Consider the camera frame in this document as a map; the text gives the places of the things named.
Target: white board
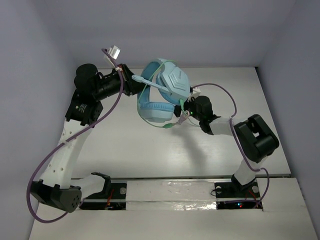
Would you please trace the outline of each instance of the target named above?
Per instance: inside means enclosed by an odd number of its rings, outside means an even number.
[[[264,190],[266,179],[258,185]],[[264,211],[76,210],[54,223],[34,221],[30,240],[317,240],[295,178],[272,178],[262,203]],[[61,211],[40,204],[37,214],[52,219]]]
[[[192,85],[209,82],[225,87],[235,98],[238,118],[259,114],[278,135],[253,67],[183,70]],[[132,71],[140,74],[142,70]],[[200,89],[202,95],[210,98],[215,114],[229,117],[234,112],[231,100],[221,89],[214,86]],[[102,101],[102,114],[110,109],[116,97]],[[150,99],[165,102],[156,89],[151,89]],[[136,106],[136,96],[123,95],[114,112],[95,127],[82,148],[74,178],[91,172],[112,178],[222,177],[231,176],[238,169],[242,157],[232,137],[207,135],[186,122],[171,129],[155,128],[139,117]],[[281,146],[264,166],[274,176],[290,174]]]

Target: white robotic arm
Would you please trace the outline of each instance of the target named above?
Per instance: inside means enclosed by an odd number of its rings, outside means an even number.
[[[120,93],[122,87],[122,92],[127,96],[136,95],[145,87],[145,83],[140,79],[135,81],[136,77],[133,77],[134,74],[125,64],[117,68],[121,69],[121,72],[113,69],[108,75],[98,72],[93,64],[84,64],[76,70],[76,90],[65,115],[58,146],[64,145],[53,155],[39,180],[32,181],[30,188],[28,186],[27,195],[31,193],[42,204],[72,213],[82,199],[96,193],[109,193],[111,179],[107,175],[93,172],[83,179],[72,180],[71,177],[82,146],[93,130],[91,128],[83,132],[84,129],[101,120],[98,120],[103,110],[100,101]],[[245,121],[233,119],[230,123],[230,118],[213,114],[209,98],[199,94],[199,91],[190,89],[190,97],[183,105],[184,110],[199,121],[201,129],[207,134],[236,134],[251,169],[247,162],[242,160],[231,180],[236,188],[247,188],[256,178],[256,172],[252,169],[260,169],[267,156],[279,146],[278,139],[259,115],[253,115]],[[181,116],[181,112],[182,106],[176,105],[176,117]],[[71,136],[75,135],[77,137],[69,141]]]

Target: headphones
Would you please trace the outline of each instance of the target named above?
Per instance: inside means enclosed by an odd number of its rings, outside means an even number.
[[[153,76],[158,69],[161,69],[161,72],[156,75],[154,83]],[[149,122],[170,121],[175,105],[185,102],[190,95],[188,76],[171,60],[157,58],[143,69],[141,76],[133,75],[132,79],[148,85],[137,95],[137,111]],[[168,102],[150,101],[150,86],[156,87]]]

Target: white wall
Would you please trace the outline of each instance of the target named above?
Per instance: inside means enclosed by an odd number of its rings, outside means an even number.
[[[58,142],[76,65],[40,0],[2,1],[0,32],[0,239],[23,240],[27,183]]]
[[[181,67],[258,66],[295,0],[47,0],[77,63],[106,67],[100,48],[116,44],[119,63],[154,58]]]
[[[320,236],[320,0],[298,0],[258,68],[288,163]]]

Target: purple cable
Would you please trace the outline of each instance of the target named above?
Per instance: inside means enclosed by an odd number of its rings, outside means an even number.
[[[117,66],[117,63],[116,61],[108,54],[107,50],[105,48],[102,48],[101,49],[103,51],[104,54],[106,54],[109,59],[111,60],[111,62],[114,64],[114,66]],[[110,110],[105,114],[103,115],[100,119],[98,119],[96,122],[92,123],[91,125],[87,126],[86,128],[82,129],[81,131],[77,132],[75,135],[69,137],[66,142],[70,142],[71,140],[75,139],[76,137],[78,137],[79,135],[83,134],[84,132],[88,131],[89,129],[93,128],[95,125],[97,125],[98,123],[100,123],[102,120],[104,120],[114,109],[115,107],[117,106],[120,98],[121,98],[121,95],[123,93],[123,90],[124,90],[124,79],[123,79],[123,76],[122,76],[122,73],[120,70],[118,70],[118,73],[119,73],[119,77],[120,77],[120,91],[119,91],[119,95],[118,97],[116,98],[114,104],[112,105],[112,107],[110,108]],[[37,216],[37,214],[35,213],[34,209],[32,208],[31,206],[31,198],[30,198],[30,195],[31,195],[31,184],[34,180],[34,178],[36,177],[37,173],[39,172],[39,170],[42,168],[42,166],[46,163],[46,161],[48,159],[50,159],[52,157],[52,155],[58,151],[63,145],[65,145],[64,143],[60,143],[58,146],[56,146],[43,160],[42,162],[40,162],[40,164],[36,167],[36,169],[34,170],[33,174],[31,175],[30,177],[30,180],[28,182],[28,185],[27,185],[27,189],[26,189],[26,204],[28,206],[28,209],[31,213],[31,215],[34,217],[34,219],[36,219],[37,221],[39,221],[40,223],[43,223],[43,224],[49,224],[49,223],[53,223],[53,222],[56,222],[60,219],[62,219],[65,215],[67,215],[68,213],[65,212],[64,214],[62,214],[61,216],[55,218],[55,219],[52,219],[52,220],[44,220],[44,219],[41,219],[40,217]]]
[[[255,209],[258,205],[261,204],[262,199],[264,199],[264,197],[266,196],[267,191],[268,191],[268,189],[269,189],[269,185],[270,185],[269,172],[268,172],[268,170],[267,170],[266,168],[264,168],[264,167],[261,167],[260,169],[254,169],[254,168],[252,168],[251,165],[250,165],[250,163],[249,163],[249,161],[248,161],[248,159],[247,159],[246,154],[244,153],[244,151],[243,151],[243,149],[242,149],[242,147],[241,147],[241,145],[240,145],[240,143],[239,143],[239,140],[238,140],[237,135],[236,135],[236,132],[235,132],[235,128],[234,128],[234,126],[233,126],[233,124],[232,124],[232,119],[233,119],[233,117],[237,114],[238,109],[237,109],[236,101],[235,101],[235,99],[232,97],[232,95],[230,94],[230,92],[228,92],[224,87],[222,87],[222,86],[220,86],[220,85],[218,85],[218,84],[216,84],[216,83],[202,83],[202,84],[195,85],[195,86],[193,86],[192,88],[198,88],[198,87],[206,86],[206,85],[216,86],[216,87],[222,89],[223,91],[225,91],[226,94],[229,95],[229,97],[231,98],[231,100],[232,100],[232,102],[233,102],[233,106],[234,106],[234,113],[231,115],[231,117],[230,117],[230,119],[229,119],[229,124],[230,124],[231,132],[232,132],[232,135],[233,135],[233,137],[234,137],[235,143],[236,143],[236,145],[238,146],[238,148],[239,148],[239,150],[240,150],[240,153],[241,153],[241,155],[242,155],[245,163],[247,164],[248,168],[249,168],[251,171],[257,173],[257,172],[260,172],[261,170],[264,170],[265,173],[266,173],[266,188],[265,188],[265,191],[264,191],[263,195],[262,195],[261,198],[259,199],[259,201],[258,201],[258,202],[255,201],[255,200],[243,200],[243,201],[242,201],[242,202],[256,202],[256,205],[253,207],[253,208]],[[226,201],[226,202],[227,202],[227,203],[237,203],[237,202],[239,202],[239,201]]]

